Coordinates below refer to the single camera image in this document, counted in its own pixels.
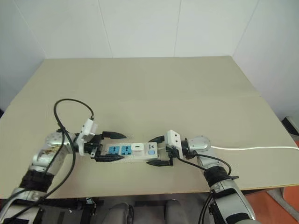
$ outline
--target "beige table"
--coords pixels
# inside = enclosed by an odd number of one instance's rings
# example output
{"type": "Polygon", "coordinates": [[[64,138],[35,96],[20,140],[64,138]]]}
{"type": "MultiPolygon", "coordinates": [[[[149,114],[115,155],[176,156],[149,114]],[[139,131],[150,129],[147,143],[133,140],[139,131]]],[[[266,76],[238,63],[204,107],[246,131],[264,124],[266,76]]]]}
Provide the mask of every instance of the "beige table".
{"type": "MultiPolygon", "coordinates": [[[[231,57],[45,60],[0,119],[0,197],[26,173],[45,137],[57,129],[53,105],[76,98],[95,112],[98,132],[148,141],[173,129],[182,137],[207,136],[221,147],[295,146],[271,108],[231,57]]],[[[89,112],[66,102],[58,107],[66,128],[78,132],[89,112]]],[[[292,149],[216,151],[232,165],[241,189],[299,184],[299,152],[292,149]]],[[[54,178],[67,173],[71,155],[54,178]]],[[[99,163],[77,156],[75,169],[52,197],[204,192],[200,170],[145,163],[99,163]]]]}

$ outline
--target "white wall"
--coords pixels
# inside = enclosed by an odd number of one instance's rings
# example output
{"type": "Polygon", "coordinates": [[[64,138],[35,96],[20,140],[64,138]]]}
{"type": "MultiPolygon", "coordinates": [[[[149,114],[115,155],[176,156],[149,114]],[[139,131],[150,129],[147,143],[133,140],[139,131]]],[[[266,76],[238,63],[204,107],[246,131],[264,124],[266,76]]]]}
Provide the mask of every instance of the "white wall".
{"type": "Polygon", "coordinates": [[[281,117],[299,109],[283,100],[298,77],[298,9],[296,0],[0,0],[0,108],[44,57],[234,55],[281,117]]]}

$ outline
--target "white power strip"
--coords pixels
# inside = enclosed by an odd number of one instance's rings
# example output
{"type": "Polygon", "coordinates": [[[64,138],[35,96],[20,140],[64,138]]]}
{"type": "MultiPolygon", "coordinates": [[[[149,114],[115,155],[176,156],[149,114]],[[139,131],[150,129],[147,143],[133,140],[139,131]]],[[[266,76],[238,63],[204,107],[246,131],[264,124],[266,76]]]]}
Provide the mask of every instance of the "white power strip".
{"type": "Polygon", "coordinates": [[[104,145],[101,155],[115,154],[124,156],[123,159],[113,162],[138,162],[158,158],[157,143],[120,143],[104,145]]]}

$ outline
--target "white cable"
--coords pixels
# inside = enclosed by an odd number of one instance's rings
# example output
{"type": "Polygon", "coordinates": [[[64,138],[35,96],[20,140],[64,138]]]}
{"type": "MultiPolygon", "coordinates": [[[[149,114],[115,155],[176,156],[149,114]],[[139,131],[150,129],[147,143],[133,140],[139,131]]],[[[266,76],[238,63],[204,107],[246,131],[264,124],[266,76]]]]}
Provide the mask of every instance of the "white cable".
{"type": "Polygon", "coordinates": [[[216,149],[223,149],[223,150],[249,150],[249,149],[257,149],[257,148],[291,148],[291,149],[297,149],[298,147],[293,146],[258,146],[258,147],[249,147],[249,148],[225,148],[225,147],[217,147],[217,146],[211,146],[212,148],[216,149]]]}

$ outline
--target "table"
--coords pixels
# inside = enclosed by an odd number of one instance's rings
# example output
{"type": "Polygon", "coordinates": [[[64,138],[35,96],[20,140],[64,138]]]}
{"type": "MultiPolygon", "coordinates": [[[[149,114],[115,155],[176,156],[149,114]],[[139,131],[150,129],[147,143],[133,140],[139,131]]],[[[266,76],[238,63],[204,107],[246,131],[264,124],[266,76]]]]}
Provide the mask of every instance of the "table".
{"type": "MultiPolygon", "coordinates": [[[[145,142],[173,129],[207,136],[220,147],[295,146],[271,108],[230,56],[196,58],[46,59],[0,119],[0,197],[19,185],[45,137],[57,130],[53,105],[76,98],[90,105],[98,133],[115,131],[145,142]]],[[[58,113],[78,132],[88,110],[73,102],[58,113]]],[[[299,184],[293,149],[221,151],[241,189],[299,184]]],[[[68,155],[51,188],[66,175],[68,155]]],[[[77,156],[75,169],[51,198],[207,192],[200,170],[146,163],[99,163],[77,156]]]]}

